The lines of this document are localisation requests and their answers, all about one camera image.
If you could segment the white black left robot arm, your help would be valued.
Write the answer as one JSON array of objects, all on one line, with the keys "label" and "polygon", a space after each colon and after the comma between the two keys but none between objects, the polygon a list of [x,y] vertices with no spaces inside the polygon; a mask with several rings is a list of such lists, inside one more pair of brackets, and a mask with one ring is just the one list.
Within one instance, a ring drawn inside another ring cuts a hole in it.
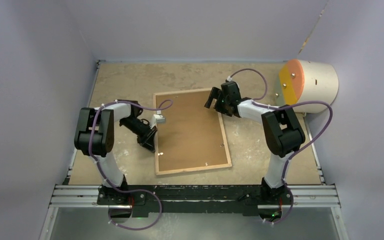
[{"label": "white black left robot arm", "polygon": [[74,135],[74,146],[85,156],[92,158],[102,178],[103,187],[110,190],[109,197],[118,205],[126,203],[129,195],[137,191],[130,190],[125,176],[116,170],[113,154],[115,142],[115,123],[126,127],[137,136],[137,143],[154,153],[156,125],[140,119],[144,110],[154,111],[153,107],[140,105],[135,100],[116,99],[100,107],[83,107],[78,116]]}]

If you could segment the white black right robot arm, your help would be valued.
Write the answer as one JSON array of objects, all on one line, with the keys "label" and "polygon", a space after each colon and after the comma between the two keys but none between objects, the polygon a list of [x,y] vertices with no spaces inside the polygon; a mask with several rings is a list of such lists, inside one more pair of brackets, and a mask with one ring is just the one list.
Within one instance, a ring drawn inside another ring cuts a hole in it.
[{"label": "white black right robot arm", "polygon": [[262,125],[271,152],[267,173],[261,181],[262,200],[268,204],[280,198],[285,187],[290,157],[297,153],[306,137],[292,106],[270,106],[242,97],[235,81],[226,81],[210,90],[205,108],[223,115],[253,120]]}]

